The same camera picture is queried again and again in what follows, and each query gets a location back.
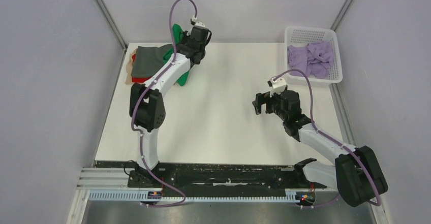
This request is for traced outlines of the green t shirt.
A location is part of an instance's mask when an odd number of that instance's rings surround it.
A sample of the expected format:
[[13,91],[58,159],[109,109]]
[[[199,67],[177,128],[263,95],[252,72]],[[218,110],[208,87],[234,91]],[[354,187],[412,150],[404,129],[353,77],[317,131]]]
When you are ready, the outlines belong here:
[[[173,37],[176,44],[177,53],[179,53],[179,44],[183,40],[186,32],[178,24],[173,24],[172,32],[173,32]],[[171,58],[171,56],[173,55],[173,53],[174,53],[174,48],[169,48],[168,51],[162,57],[163,63],[167,63]],[[188,76],[189,76],[189,72],[185,72],[177,79],[176,83],[179,84],[180,86],[185,86],[188,80]]]

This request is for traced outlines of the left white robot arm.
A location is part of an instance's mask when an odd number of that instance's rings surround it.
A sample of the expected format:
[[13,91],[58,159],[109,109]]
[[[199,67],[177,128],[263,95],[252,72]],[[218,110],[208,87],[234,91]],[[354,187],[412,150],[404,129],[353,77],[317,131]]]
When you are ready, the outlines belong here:
[[134,173],[147,187],[159,183],[160,174],[154,168],[159,164],[158,130],[166,118],[164,96],[194,65],[205,57],[212,32],[203,24],[183,31],[173,27],[174,43],[159,47],[136,49],[132,66],[132,77],[139,72],[146,75],[145,81],[135,81],[130,92],[129,115],[131,128],[139,134],[140,159]]

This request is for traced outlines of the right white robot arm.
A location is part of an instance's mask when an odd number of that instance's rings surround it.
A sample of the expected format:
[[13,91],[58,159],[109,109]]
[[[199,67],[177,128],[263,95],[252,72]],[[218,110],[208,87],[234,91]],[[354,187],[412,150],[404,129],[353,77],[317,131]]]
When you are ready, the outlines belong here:
[[317,128],[314,121],[302,113],[299,94],[292,90],[258,93],[252,104],[257,115],[265,105],[267,114],[275,114],[282,120],[287,135],[331,162],[326,165],[308,158],[296,163],[293,179],[297,186],[319,183],[335,189],[351,207],[365,202],[375,206],[382,204],[381,194],[388,191],[388,184],[371,148],[345,144]]

